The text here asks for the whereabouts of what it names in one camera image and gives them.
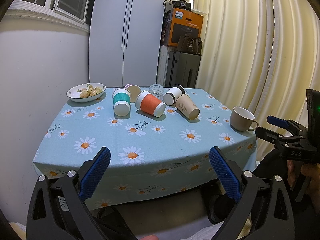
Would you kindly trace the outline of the teal sleeved paper cup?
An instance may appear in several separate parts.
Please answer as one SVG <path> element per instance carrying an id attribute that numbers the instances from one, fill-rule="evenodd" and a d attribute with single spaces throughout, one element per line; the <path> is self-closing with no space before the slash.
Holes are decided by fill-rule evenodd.
<path id="1" fill-rule="evenodd" d="M 126 88 L 116 89 L 112 94 L 113 110 L 117 116 L 126 116 L 130 112 L 131 93 Z"/>

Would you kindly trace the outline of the orange sleeved paper cup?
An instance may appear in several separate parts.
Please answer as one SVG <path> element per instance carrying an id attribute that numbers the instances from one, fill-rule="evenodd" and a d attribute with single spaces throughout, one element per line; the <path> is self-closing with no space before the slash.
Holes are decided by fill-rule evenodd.
<path id="1" fill-rule="evenodd" d="M 144 90 L 139 93 L 135 102 L 136 109 L 159 118 L 165 110 L 165 103 Z"/>

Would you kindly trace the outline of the clear glass cup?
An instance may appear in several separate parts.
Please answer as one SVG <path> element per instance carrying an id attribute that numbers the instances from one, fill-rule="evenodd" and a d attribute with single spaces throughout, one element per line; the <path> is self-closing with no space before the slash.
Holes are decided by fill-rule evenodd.
<path id="1" fill-rule="evenodd" d="M 156 83 L 149 87 L 149 93 L 159 100 L 163 100 L 164 88 L 162 85 Z"/>

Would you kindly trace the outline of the blue daisy tablecloth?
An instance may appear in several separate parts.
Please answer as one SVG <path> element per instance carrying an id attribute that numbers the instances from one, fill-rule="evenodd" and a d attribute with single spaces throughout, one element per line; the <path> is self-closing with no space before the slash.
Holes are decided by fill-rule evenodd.
<path id="1" fill-rule="evenodd" d="M 186 93 L 200 109 L 194 120 L 174 107 L 160 118 L 131 107 L 127 117 L 113 111 L 113 89 L 95 102 L 67 102 L 57 115 L 33 159 L 37 174 L 50 179 L 77 170 L 102 147 L 111 162 L 89 209 L 163 197 L 215 179 L 209 150 L 217 146 L 244 170 L 255 169 L 256 137 L 229 124 L 231 111 L 202 89 Z"/>

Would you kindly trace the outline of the dark grey suitcase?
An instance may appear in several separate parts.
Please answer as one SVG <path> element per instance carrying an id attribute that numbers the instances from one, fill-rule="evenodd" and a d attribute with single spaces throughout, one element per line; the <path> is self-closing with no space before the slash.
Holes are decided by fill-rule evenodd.
<path id="1" fill-rule="evenodd" d="M 195 88 L 200 61 L 200 55 L 171 51 L 164 86 L 181 85 L 184 88 Z"/>

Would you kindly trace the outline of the beige printed paper cup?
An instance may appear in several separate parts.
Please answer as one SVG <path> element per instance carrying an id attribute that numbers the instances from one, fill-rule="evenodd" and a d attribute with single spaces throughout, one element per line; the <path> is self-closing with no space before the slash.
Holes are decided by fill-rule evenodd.
<path id="1" fill-rule="evenodd" d="M 189 120 L 196 119 L 200 114 L 200 109 L 187 94 L 179 96 L 176 99 L 175 106 Z"/>

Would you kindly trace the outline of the white bowl with snacks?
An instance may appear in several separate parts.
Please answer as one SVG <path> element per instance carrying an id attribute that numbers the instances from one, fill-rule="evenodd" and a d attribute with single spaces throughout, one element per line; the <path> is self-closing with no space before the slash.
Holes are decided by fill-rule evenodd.
<path id="1" fill-rule="evenodd" d="M 67 97 L 73 102 L 91 102 L 105 94 L 106 86 L 102 83 L 84 83 L 69 89 Z"/>

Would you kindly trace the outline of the cream curtain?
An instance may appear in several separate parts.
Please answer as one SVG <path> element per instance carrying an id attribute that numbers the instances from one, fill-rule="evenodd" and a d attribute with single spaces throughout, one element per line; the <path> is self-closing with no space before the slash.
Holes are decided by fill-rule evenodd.
<path id="1" fill-rule="evenodd" d="M 227 107 L 307 125 L 319 90 L 319 18 L 308 0 L 194 0 L 205 13 L 196 85 Z"/>

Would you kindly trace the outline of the black banded white cup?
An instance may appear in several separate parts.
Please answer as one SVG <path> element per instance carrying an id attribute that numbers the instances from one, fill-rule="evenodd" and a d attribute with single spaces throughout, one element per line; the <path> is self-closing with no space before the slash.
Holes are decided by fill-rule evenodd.
<path id="1" fill-rule="evenodd" d="M 173 85 L 163 96 L 163 101 L 168 106 L 174 106 L 177 98 L 185 94 L 185 89 L 181 85 Z"/>

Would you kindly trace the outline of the taupe ceramic mug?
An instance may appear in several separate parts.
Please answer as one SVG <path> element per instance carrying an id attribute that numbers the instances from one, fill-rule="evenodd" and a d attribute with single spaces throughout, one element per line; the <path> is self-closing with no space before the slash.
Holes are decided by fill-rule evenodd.
<path id="1" fill-rule="evenodd" d="M 255 131 L 259 124 L 255 120 L 255 116 L 247 109 L 240 106 L 234 106 L 231 117 L 230 125 L 237 131 Z"/>

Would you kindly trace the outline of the brown handbag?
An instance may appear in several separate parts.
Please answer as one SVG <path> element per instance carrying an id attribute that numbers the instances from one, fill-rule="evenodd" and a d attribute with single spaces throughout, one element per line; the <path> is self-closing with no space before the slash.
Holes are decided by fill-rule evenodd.
<path id="1" fill-rule="evenodd" d="M 201 55 L 202 40 L 200 37 L 180 36 L 176 50 L 183 53 Z"/>

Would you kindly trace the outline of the black bag on box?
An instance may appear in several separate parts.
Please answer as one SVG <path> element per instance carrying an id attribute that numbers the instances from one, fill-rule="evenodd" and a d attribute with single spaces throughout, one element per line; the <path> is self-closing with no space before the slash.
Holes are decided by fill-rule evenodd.
<path id="1" fill-rule="evenodd" d="M 179 8 L 179 9 L 185 9 L 185 10 L 191 10 L 191 4 L 189 2 L 186 2 L 185 0 L 165 0 L 163 2 L 164 5 L 164 12 L 169 12 L 173 8 Z"/>

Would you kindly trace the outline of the orange black cardboard box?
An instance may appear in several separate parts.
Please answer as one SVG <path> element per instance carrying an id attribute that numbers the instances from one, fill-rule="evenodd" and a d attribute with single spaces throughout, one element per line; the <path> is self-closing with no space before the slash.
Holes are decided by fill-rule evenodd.
<path id="1" fill-rule="evenodd" d="M 161 45 L 177 47 L 181 36 L 201 35 L 203 16 L 190 10 L 173 8 L 164 14 Z"/>

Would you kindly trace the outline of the pink sleeved paper cup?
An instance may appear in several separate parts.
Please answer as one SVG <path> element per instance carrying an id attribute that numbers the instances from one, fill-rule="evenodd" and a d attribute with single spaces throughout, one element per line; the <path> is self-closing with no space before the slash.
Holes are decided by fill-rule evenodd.
<path id="1" fill-rule="evenodd" d="M 141 88 L 138 85 L 133 85 L 133 84 L 127 84 L 124 87 L 125 89 L 127 89 L 131 96 L 130 96 L 130 102 L 131 103 L 135 103 L 138 95 L 141 93 Z"/>

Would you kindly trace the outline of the white double door refrigerator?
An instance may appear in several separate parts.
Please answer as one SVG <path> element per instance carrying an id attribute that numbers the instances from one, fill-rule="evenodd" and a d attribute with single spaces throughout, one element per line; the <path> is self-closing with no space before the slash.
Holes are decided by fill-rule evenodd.
<path id="1" fill-rule="evenodd" d="M 164 0 L 95 0 L 89 81 L 107 87 L 156 82 Z"/>

